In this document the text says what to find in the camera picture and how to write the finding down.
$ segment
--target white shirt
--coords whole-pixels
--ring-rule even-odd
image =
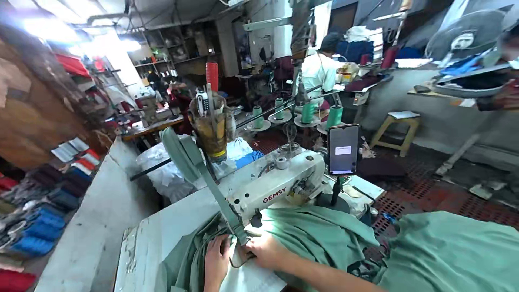
[[[330,91],[335,85],[335,75],[337,72],[337,65],[335,61],[323,54],[315,54],[305,58],[301,65],[303,76],[303,85],[306,90],[322,85],[321,88],[316,89],[308,94],[309,98],[316,97],[322,94],[323,91]],[[315,99],[319,105],[322,104],[324,98]]]

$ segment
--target man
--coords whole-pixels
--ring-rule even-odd
[[[481,111],[519,109],[519,21],[501,39],[502,58],[510,63],[510,80],[503,90],[492,98],[478,98],[477,106]]]
[[[306,57],[301,65],[302,80],[306,90],[322,85],[321,88],[310,92],[308,94],[309,98],[319,96],[323,92],[333,89],[337,66],[332,59],[332,55],[335,54],[335,48],[341,39],[342,36],[340,34],[336,32],[329,33],[324,37],[317,54]],[[312,100],[312,102],[320,106],[323,100],[323,98],[318,98]]]
[[[220,291],[229,266],[228,241],[228,235],[221,235],[207,246],[204,292]],[[345,271],[299,257],[270,234],[251,239],[246,249],[257,256],[255,261],[259,266],[294,275],[319,292],[383,292],[380,287]]]

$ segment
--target hair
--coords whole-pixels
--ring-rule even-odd
[[[503,42],[507,43],[515,37],[519,36],[519,20],[512,26],[511,29],[505,32]]]
[[[335,53],[337,44],[342,40],[342,38],[343,36],[336,32],[327,34],[324,37],[323,42],[321,43],[321,48],[319,49],[319,51]]]

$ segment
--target smartphone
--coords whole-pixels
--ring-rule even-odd
[[[354,175],[359,156],[360,126],[349,124],[328,129],[330,175]]]

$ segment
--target mint green cloth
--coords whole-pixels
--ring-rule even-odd
[[[519,232],[448,212],[406,215],[373,282],[388,292],[519,290]]]
[[[353,216],[323,207],[266,209],[262,229],[301,257],[346,270],[364,259],[362,250],[378,246],[373,229]],[[218,229],[218,213],[193,233],[182,237],[160,264],[155,292],[202,292],[207,243],[228,233]],[[279,275],[291,285],[310,290],[289,275]]]

